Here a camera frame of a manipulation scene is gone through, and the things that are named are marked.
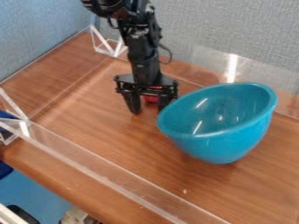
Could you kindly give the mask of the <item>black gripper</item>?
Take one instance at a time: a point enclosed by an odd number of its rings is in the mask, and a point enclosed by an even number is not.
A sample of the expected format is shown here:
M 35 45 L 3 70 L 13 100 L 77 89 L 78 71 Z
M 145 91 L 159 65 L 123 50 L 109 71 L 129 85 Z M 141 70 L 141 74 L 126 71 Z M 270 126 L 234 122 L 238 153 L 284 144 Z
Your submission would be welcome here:
M 159 54 L 151 57 L 134 57 L 127 55 L 133 73 L 117 75 L 117 91 L 123 95 L 126 105 L 133 114 L 142 111 L 142 96 L 154 97 L 158 100 L 158 109 L 163 110 L 178 98 L 177 80 L 162 73 Z

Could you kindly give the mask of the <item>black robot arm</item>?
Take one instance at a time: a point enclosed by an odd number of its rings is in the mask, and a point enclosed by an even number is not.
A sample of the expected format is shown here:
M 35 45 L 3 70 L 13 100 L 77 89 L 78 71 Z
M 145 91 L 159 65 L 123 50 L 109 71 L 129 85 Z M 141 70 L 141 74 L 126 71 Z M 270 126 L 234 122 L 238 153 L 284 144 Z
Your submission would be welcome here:
M 127 58 L 133 73 L 117 75 L 117 92 L 123 95 L 133 114 L 142 110 L 141 96 L 158 100 L 163 110 L 173 99 L 178 98 L 177 80 L 165 76 L 158 48 L 172 50 L 161 44 L 162 28 L 155 18 L 155 7 L 150 0 L 81 0 L 85 7 L 105 18 L 113 29 L 119 29 L 127 46 Z

